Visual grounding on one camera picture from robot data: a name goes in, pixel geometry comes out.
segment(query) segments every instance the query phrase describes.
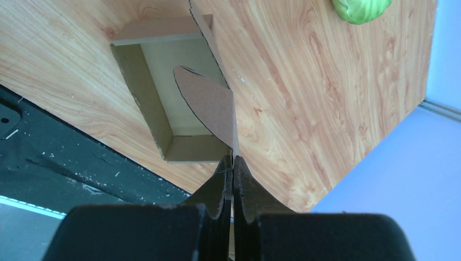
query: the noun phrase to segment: black cutting mat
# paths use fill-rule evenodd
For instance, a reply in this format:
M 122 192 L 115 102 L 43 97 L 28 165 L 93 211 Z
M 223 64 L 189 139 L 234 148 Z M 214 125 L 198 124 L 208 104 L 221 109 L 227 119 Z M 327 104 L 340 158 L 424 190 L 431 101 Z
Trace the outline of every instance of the black cutting mat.
M 189 196 L 2 85 L 0 103 L 9 108 L 0 108 L 0 131 L 14 112 L 21 117 L 0 136 L 0 195 L 64 213 L 87 203 L 179 203 Z

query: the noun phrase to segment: green object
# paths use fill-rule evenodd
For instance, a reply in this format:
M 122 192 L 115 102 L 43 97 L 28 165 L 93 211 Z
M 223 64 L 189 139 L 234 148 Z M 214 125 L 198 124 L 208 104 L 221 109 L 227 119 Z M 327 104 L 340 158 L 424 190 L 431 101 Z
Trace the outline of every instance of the green object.
M 362 24 L 382 15 L 392 0 L 332 0 L 339 17 L 353 24 Z

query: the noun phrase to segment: open cardboard box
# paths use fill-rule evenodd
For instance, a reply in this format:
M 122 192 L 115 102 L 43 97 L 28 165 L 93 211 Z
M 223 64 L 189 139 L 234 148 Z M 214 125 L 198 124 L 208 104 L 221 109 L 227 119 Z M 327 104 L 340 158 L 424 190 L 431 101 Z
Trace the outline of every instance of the open cardboard box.
M 215 162 L 238 151 L 234 97 L 211 32 L 212 15 L 126 25 L 112 52 L 168 162 Z

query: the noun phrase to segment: wooden table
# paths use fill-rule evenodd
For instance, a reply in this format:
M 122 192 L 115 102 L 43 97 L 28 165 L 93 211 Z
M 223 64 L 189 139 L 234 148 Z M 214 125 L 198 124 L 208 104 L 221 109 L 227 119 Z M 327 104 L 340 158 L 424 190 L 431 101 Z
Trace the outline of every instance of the wooden table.
M 197 3 L 215 16 L 241 153 L 294 210 L 324 197 L 425 96 L 435 0 L 394 0 L 361 26 L 330 0 Z M 160 158 L 109 48 L 130 21 L 184 15 L 185 0 L 2 0 L 0 83 L 193 192 L 216 164 Z

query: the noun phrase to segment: blue wall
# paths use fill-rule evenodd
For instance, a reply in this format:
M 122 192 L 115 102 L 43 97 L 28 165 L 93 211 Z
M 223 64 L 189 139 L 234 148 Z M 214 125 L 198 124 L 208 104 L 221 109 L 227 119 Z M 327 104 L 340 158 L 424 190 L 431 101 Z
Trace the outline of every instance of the blue wall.
M 461 260 L 461 123 L 417 108 L 313 212 L 391 216 L 417 260 Z
M 427 99 L 461 111 L 461 1 L 439 0 Z

